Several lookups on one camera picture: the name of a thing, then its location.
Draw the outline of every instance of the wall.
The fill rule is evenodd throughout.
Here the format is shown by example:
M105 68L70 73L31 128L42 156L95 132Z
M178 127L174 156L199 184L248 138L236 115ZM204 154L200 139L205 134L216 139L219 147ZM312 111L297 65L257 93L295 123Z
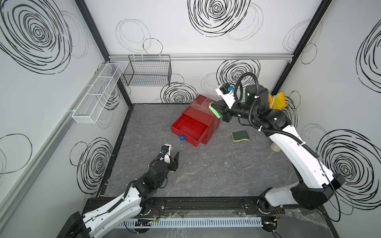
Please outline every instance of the wall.
M124 69L128 65L126 62L121 63ZM157 86L130 85L126 90L133 103L190 103L198 94L218 101L220 96L215 91L217 86L225 82L235 85L247 71L257 75L260 83L271 90L286 64L287 60L172 61L169 84L168 81L160 80L155 83ZM150 62L144 67L148 69L151 65ZM242 81L244 87L253 82L251 77ZM147 85L146 81L135 81L132 85L136 83Z
M320 2L86 1L110 54L292 52Z
M0 204L103 61L74 1L44 2L1 1Z
M338 191L341 220L334 222L340 237L379 236L380 7L380 1L333 1L318 40L282 88L291 94L299 134L346 179ZM338 219L335 197L325 208Z
M319 4L320 0L87 1L110 54L292 53ZM135 103L191 102L197 94L219 100L215 88L227 81L235 84L247 71L271 90L286 64L172 61L170 81L133 78L131 83L127 80L127 90ZM152 69L168 75L168 68L157 62L135 65L129 72L152 74ZM246 86L253 81L247 77L244 82Z
M103 58L73 0L0 4L1 202ZM56 237L97 191L126 112L116 87L96 124L74 122L0 237Z

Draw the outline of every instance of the green sponge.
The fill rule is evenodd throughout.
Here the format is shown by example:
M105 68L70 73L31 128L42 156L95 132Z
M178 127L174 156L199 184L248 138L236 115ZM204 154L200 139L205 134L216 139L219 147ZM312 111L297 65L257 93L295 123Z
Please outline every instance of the green sponge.
M248 141L249 140L249 133L247 131L235 131L232 132L233 141Z
M217 118L221 118L221 114L216 110L214 109L212 106L211 106L212 103L209 103L209 109L216 115Z

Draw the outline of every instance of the yellow object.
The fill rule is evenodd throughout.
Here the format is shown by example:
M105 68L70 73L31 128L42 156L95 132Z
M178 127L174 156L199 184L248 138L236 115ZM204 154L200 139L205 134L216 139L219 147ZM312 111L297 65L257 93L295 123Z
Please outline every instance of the yellow object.
M270 108L280 110L285 107L287 107L287 104L285 101L285 94L283 92L280 92L274 97L272 97L272 102L270 102Z
M269 94L269 103L270 103L270 108L271 108L271 105L272 105L272 96L271 96L271 94Z

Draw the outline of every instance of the wire basket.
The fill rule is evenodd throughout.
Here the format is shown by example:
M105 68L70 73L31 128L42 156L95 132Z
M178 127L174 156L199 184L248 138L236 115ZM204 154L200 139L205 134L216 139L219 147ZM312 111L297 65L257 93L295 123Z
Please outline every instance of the wire basket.
M77 123L96 123L122 72L121 64L105 66L72 115Z
M129 55L123 73L127 86L165 86L171 82L169 55Z

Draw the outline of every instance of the enclosure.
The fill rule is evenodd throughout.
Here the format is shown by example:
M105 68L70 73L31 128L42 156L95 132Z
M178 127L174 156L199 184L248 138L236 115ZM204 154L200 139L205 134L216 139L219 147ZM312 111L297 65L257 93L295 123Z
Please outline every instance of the enclosure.
M269 137L235 117L219 119L213 133L198 121L189 122L195 134L174 124L198 96L221 100L216 88L245 72L271 95L284 92L282 111L300 137L346 180L321 207L327 216L298 204L279 208L277 233L376 236L380 2L0 2L1 238L56 237L74 212L121 195L164 144L179 152L179 167L154 194L162 221L273 216L246 204L300 176ZM243 89L252 84L242 80ZM173 125L189 134L185 141ZM250 139L234 142L241 130ZM259 223L160 226L145 235L273 235ZM135 236L127 227L105 237Z

